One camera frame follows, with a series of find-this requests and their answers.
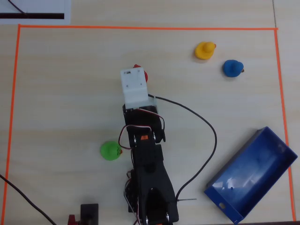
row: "orange boundary line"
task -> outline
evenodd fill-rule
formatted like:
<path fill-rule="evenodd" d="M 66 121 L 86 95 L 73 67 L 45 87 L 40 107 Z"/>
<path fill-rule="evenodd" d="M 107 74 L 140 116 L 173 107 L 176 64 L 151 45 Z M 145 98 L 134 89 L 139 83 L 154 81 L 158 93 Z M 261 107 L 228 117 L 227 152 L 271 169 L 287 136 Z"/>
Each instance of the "orange boundary line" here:
<path fill-rule="evenodd" d="M 238 28 L 238 27 L 122 27 L 122 26 L 57 26 L 57 25 L 21 25 L 23 28 L 73 28 L 73 29 L 119 29 L 119 30 L 278 30 L 271 28 Z"/>
<path fill-rule="evenodd" d="M 286 123 L 286 114 L 285 114 L 285 98 L 284 98 L 284 94 L 283 94 L 283 85 L 282 85 L 282 77 L 281 77 L 281 66 L 280 66 L 277 30 L 274 30 L 274 38 L 275 38 L 275 48 L 276 48 L 276 57 L 277 57 L 277 69 L 278 69 L 278 78 L 279 78 L 279 86 L 280 86 L 280 97 L 281 97 L 281 106 L 282 106 L 283 125 L 284 125 L 284 128 L 285 128 L 285 143 L 287 145 L 289 145 L 289 137 L 288 137 L 288 133 L 287 133 L 287 123 Z M 293 221 L 296 221 L 294 193 L 293 193 L 293 177 L 292 177 L 291 167 L 289 167 L 288 173 L 289 173 L 292 219 L 293 219 Z"/>
<path fill-rule="evenodd" d="M 16 79 L 16 75 L 17 75 L 19 44 L 20 44 L 20 32 L 21 32 L 21 26 L 18 25 L 17 43 L 16 43 L 16 47 L 15 47 L 15 66 L 14 66 L 13 89 L 12 89 L 12 93 L 11 93 L 11 105 L 10 105 L 9 135 L 8 135 L 6 170 L 5 170 L 5 178 L 6 179 L 8 179 L 8 172 L 9 172 L 10 146 L 11 146 L 11 137 L 12 137 L 13 121 L 14 121 L 15 79 Z M 4 225 L 4 216 L 5 216 L 5 206 L 6 206 L 7 191 L 8 191 L 8 184 L 5 182 L 4 183 L 3 203 L 2 203 L 1 225 Z"/>
<path fill-rule="evenodd" d="M 189 28 L 189 27 L 123 27 L 123 26 L 45 26 L 45 25 L 18 25 L 17 41 L 15 48 L 15 66 L 14 66 L 14 77 L 13 77 L 13 88 L 11 96 L 11 106 L 10 106 L 10 120 L 9 120 L 9 136 L 8 136 L 8 145 L 7 145 L 7 160 L 6 160 L 6 171 L 5 178 L 8 179 L 9 174 L 9 162 L 10 162 L 10 152 L 11 152 L 11 139 L 12 139 L 12 129 L 13 129 L 13 120 L 14 120 L 14 104 L 15 104 L 15 83 L 16 83 L 16 73 L 17 73 L 17 64 L 18 64 L 18 55 L 19 55 L 19 44 L 20 44 L 20 33 L 21 28 L 73 28 L 73 29 L 119 29 L 119 30 L 273 30 L 275 38 L 275 47 L 276 47 L 276 57 L 277 57 L 277 69 L 278 69 L 278 78 L 279 78 L 279 87 L 280 87 L 280 97 L 281 97 L 281 106 L 283 114 L 283 122 L 285 129 L 285 143 L 289 145 L 288 133 L 287 133 L 287 123 L 286 123 L 286 114 L 285 114 L 285 101 L 283 94 L 283 85 L 281 77 L 281 66 L 279 58 L 279 48 L 278 48 L 278 37 L 277 30 L 278 28 Z M 289 167 L 289 186 L 290 186 L 290 197 L 291 197 L 291 208 L 292 208 L 292 218 L 293 221 L 296 221 L 295 205 L 294 205 L 294 196 L 293 196 L 293 178 L 292 170 Z M 3 194 L 3 204 L 2 204 L 2 216 L 1 216 L 1 225 L 4 225 L 5 218 L 5 208 L 6 208 L 6 199 L 7 199 L 7 183 L 4 183 L 4 194 Z"/>

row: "blue plastic bin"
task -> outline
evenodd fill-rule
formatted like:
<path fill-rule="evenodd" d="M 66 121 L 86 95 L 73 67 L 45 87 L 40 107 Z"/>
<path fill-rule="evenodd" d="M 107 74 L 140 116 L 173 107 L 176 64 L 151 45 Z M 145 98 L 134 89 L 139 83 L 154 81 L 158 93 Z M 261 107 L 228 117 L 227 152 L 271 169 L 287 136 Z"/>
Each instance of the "blue plastic bin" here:
<path fill-rule="evenodd" d="M 238 224 L 297 155 L 269 128 L 258 130 L 207 184 L 205 194 Z"/>

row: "blue rubber duck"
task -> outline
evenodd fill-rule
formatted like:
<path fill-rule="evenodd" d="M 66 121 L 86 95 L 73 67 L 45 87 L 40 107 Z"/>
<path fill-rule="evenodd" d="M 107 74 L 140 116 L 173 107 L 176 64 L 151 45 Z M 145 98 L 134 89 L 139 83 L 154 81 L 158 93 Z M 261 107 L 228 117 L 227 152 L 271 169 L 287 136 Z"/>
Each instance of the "blue rubber duck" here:
<path fill-rule="evenodd" d="M 237 60 L 227 60 L 223 65 L 223 71 L 228 77 L 237 77 L 244 72 L 244 65 Z"/>

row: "red and white wire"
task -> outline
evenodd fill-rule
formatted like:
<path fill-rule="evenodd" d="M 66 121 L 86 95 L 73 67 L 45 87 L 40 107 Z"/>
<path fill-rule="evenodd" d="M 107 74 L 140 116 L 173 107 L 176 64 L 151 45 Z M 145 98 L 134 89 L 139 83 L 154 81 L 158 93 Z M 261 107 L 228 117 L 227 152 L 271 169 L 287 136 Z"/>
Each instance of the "red and white wire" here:
<path fill-rule="evenodd" d="M 120 143 L 120 141 L 121 141 L 121 137 L 122 137 L 122 134 L 123 134 L 123 132 L 124 132 L 124 129 L 125 129 L 125 128 L 127 128 L 127 127 L 136 127 L 136 128 L 149 128 L 149 129 L 150 129 L 150 131 L 152 131 L 152 129 L 151 129 L 151 127 L 150 127 L 150 126 L 143 126 L 143 125 L 126 125 L 126 126 L 124 126 L 124 127 L 122 128 L 122 130 L 121 130 L 121 133 L 120 133 L 120 136 L 119 136 L 118 143 L 119 143 L 119 145 L 120 145 L 122 148 L 124 148 L 124 149 L 128 149 L 128 150 L 130 150 L 131 148 L 129 148 L 129 147 L 125 147 L 125 146 L 122 146 L 122 145 L 121 145 L 121 143 Z"/>
<path fill-rule="evenodd" d="M 151 111 L 146 110 L 146 109 L 138 108 L 136 110 L 143 111 L 143 112 L 146 112 L 146 113 L 151 113 L 151 114 L 154 114 L 154 115 L 158 116 L 159 118 L 161 118 L 163 120 L 163 122 L 164 122 L 164 128 L 163 128 L 163 130 L 165 130 L 165 119 L 161 115 L 158 115 L 157 113 L 151 112 Z"/>

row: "blue tray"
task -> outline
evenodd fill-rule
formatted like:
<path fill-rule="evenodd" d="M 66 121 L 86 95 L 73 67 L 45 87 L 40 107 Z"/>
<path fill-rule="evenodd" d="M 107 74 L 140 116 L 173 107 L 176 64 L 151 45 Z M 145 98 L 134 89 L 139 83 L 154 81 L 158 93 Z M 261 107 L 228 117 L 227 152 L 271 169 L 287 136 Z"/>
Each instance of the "blue tray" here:
<path fill-rule="evenodd" d="M 205 194 L 238 224 L 297 155 L 268 127 L 258 130 L 207 184 Z"/>

